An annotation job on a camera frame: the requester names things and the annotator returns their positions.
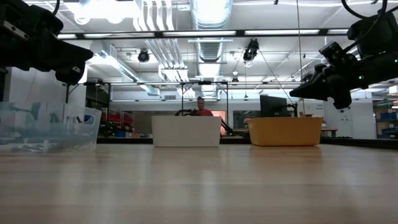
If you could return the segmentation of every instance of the camera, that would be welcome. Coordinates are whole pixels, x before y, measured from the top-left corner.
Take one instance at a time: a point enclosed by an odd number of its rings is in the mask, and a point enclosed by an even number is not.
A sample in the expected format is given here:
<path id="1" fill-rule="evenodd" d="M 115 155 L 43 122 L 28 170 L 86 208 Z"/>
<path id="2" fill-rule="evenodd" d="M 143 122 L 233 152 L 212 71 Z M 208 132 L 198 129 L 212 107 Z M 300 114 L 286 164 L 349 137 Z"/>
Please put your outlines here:
<path id="1" fill-rule="evenodd" d="M 149 61 L 149 54 L 147 49 L 142 49 L 138 55 L 138 61 L 145 63 Z"/>

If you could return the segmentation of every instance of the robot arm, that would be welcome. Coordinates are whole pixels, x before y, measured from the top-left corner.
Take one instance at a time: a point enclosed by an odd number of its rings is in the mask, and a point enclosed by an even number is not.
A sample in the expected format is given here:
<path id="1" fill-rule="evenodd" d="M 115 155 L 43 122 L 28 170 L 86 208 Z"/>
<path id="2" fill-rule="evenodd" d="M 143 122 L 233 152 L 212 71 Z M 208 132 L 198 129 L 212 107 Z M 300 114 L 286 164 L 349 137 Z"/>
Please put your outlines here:
<path id="1" fill-rule="evenodd" d="M 332 97 L 337 109 L 348 107 L 350 90 L 367 89 L 370 84 L 398 77 L 398 25 L 392 14 L 396 8 L 365 17 L 353 24 L 347 36 L 355 43 L 342 49 L 330 42 L 320 50 L 329 65 L 315 66 L 315 73 L 305 83 L 290 92 L 293 97 L 327 101 Z M 361 60 L 347 51 L 355 44 Z"/>
<path id="2" fill-rule="evenodd" d="M 55 17 L 58 8 L 59 1 L 54 13 L 22 0 L 0 1 L 0 67 L 55 70 L 58 81 L 79 82 L 93 53 L 58 39 L 63 29 Z"/>

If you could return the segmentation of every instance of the clear plastic bin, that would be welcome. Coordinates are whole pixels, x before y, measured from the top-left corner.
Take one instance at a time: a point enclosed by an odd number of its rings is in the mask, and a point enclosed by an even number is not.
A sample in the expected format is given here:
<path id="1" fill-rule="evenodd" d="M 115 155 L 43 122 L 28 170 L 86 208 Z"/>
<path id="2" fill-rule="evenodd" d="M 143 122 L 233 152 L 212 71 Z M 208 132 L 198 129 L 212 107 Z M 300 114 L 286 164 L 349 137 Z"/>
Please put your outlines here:
<path id="1" fill-rule="evenodd" d="M 101 113 L 63 103 L 0 103 L 0 150 L 94 149 Z"/>

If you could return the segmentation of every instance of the metal pole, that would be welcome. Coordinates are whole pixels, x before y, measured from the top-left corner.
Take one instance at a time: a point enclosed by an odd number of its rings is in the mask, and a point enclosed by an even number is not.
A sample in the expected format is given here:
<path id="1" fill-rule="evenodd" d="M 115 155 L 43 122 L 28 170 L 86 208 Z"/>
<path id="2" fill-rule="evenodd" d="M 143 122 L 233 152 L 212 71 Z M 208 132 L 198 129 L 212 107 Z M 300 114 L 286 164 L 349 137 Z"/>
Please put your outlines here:
<path id="1" fill-rule="evenodd" d="M 65 99 L 65 103 L 69 102 L 69 85 L 67 85 L 67 98 Z"/>
<path id="2" fill-rule="evenodd" d="M 228 83 L 226 84 L 226 124 L 229 126 L 229 99 L 228 99 Z"/>
<path id="3" fill-rule="evenodd" d="M 183 89 L 184 89 L 184 84 L 181 84 L 181 110 L 184 110 L 184 92 L 183 92 Z"/>
<path id="4" fill-rule="evenodd" d="M 105 138 L 108 137 L 108 129 L 109 129 L 109 107 L 111 106 L 111 89 L 112 86 L 110 83 L 108 83 L 108 107 L 106 108 Z"/>

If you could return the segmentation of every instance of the desk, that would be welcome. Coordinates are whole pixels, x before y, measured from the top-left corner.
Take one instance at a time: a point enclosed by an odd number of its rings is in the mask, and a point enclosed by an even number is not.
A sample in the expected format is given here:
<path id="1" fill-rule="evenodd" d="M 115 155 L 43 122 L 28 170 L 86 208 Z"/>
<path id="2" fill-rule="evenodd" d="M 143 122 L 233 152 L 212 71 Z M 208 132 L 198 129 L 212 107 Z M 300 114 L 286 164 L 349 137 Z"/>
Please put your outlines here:
<path id="1" fill-rule="evenodd" d="M 337 128 L 322 128 L 321 129 L 322 137 L 328 137 L 328 132 L 331 132 L 331 136 L 335 138 L 337 131 L 338 131 Z"/>
<path id="2" fill-rule="evenodd" d="M 0 222 L 396 224 L 397 156 L 331 145 L 0 152 Z"/>

